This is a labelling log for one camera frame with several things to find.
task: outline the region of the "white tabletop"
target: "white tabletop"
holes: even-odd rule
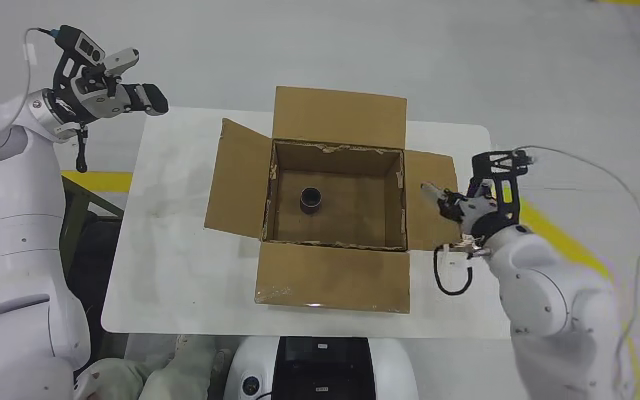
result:
[[[498,283],[482,261],[462,296],[433,278],[432,253],[411,252],[408,315],[257,305],[260,242],[204,229],[221,119],[265,135],[272,113],[173,107],[145,124],[102,325],[110,332],[217,335],[508,338]],[[490,149],[481,126],[407,122],[407,149],[453,157],[466,189],[471,157]],[[442,270],[460,287],[464,269]]]

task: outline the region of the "cylinder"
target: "cylinder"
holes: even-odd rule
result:
[[[320,210],[322,194],[316,188],[305,188],[300,194],[300,210],[307,215]]]

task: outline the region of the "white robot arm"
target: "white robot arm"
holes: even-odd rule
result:
[[[442,216],[473,236],[470,257],[484,257],[500,282],[516,364],[531,399],[631,399],[629,353],[626,346],[618,349],[623,330],[611,283],[564,260],[519,224],[516,178],[530,163],[522,150],[483,153],[473,158],[466,196],[428,183],[422,190]],[[487,179],[495,183],[496,198]],[[504,181],[511,196],[503,193]]]
[[[58,241],[65,211],[53,143],[79,140],[77,169],[86,171],[87,124],[123,112],[160,115],[168,104],[154,85],[122,85],[138,61],[135,49],[113,56],[82,31],[42,32],[64,54],[52,89],[0,106],[0,398],[70,399],[73,371],[90,356],[87,320],[67,288]],[[64,75],[67,63],[71,73]]]

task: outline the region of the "concrete floor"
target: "concrete floor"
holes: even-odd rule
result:
[[[141,61],[126,80],[158,84],[172,105],[268,111],[275,85],[397,95],[408,98],[411,120],[483,125],[497,148],[570,150],[640,192],[640,8],[586,0],[23,0],[3,5],[0,22],[0,101],[21,89],[23,29],[65,23],[108,53],[137,47]],[[48,86],[59,50],[45,37],[33,42],[32,88]],[[132,171],[143,124],[141,115],[96,122],[90,169]],[[64,169],[74,168],[75,152],[72,143],[59,146]],[[523,196],[610,267],[628,306],[640,236],[630,199],[598,171],[555,155],[538,159],[521,181]],[[425,378],[440,386],[424,398],[523,398],[513,364],[480,376],[464,362],[474,351],[487,360],[508,354],[508,342],[464,343],[465,352],[458,344],[409,346],[418,373],[439,378]],[[429,368],[434,358],[445,376]],[[505,376],[513,385],[490,384]]]

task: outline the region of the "open cardboard box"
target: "open cardboard box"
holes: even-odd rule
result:
[[[223,120],[204,226],[262,241],[256,303],[409,313],[407,250],[460,233],[421,197],[456,175],[451,157],[404,149],[406,105],[278,87],[273,138]],[[322,194],[311,215],[307,187]]]

